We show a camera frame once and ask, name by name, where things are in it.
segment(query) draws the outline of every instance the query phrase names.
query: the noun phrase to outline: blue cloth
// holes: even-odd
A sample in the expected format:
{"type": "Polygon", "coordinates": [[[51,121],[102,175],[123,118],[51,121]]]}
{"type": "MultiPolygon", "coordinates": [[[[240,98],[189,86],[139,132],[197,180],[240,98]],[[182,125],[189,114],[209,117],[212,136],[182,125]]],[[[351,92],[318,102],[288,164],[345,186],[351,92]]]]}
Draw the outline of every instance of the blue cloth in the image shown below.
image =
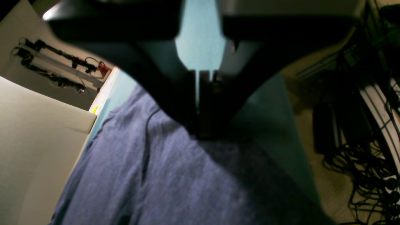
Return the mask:
{"type": "Polygon", "coordinates": [[[136,86],[83,152],[51,224],[333,222],[256,143],[192,140],[136,86]]]}

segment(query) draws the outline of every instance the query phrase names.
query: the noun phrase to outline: metal rod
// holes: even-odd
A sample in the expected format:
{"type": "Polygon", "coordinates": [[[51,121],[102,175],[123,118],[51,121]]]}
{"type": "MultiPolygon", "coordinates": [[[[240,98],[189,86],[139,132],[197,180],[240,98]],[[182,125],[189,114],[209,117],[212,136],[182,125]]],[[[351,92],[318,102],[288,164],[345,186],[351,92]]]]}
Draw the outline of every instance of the metal rod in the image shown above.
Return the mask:
{"type": "Polygon", "coordinates": [[[94,77],[92,77],[92,76],[90,76],[88,74],[82,73],[82,72],[80,72],[80,71],[78,71],[78,70],[76,70],[76,69],[74,69],[74,68],[72,68],[72,67],[70,67],[68,65],[65,65],[64,63],[59,62],[59,61],[57,61],[57,60],[55,60],[55,59],[53,59],[53,58],[51,58],[51,57],[49,57],[49,56],[47,56],[45,54],[42,54],[42,53],[40,53],[38,51],[35,51],[35,50],[27,47],[24,44],[21,44],[18,47],[30,51],[34,56],[36,56],[37,58],[42,59],[43,61],[46,61],[47,63],[50,63],[50,64],[52,64],[52,65],[54,65],[54,66],[56,66],[56,67],[58,67],[58,68],[60,68],[62,70],[65,70],[65,71],[67,71],[67,72],[69,72],[69,73],[71,73],[73,75],[76,75],[76,76],[80,77],[81,79],[84,79],[84,80],[87,80],[88,82],[93,83],[93,86],[96,87],[96,88],[101,88],[103,86],[103,84],[104,84],[102,81],[97,80],[96,78],[94,78],[94,77]]]}

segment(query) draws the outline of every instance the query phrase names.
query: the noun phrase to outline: white panel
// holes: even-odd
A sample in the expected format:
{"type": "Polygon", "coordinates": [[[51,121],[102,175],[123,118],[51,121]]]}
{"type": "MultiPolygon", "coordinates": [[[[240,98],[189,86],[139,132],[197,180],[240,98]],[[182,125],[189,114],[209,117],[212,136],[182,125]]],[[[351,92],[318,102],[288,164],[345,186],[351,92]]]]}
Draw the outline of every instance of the white panel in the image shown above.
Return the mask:
{"type": "Polygon", "coordinates": [[[96,115],[0,77],[0,224],[48,224],[96,115]]]}

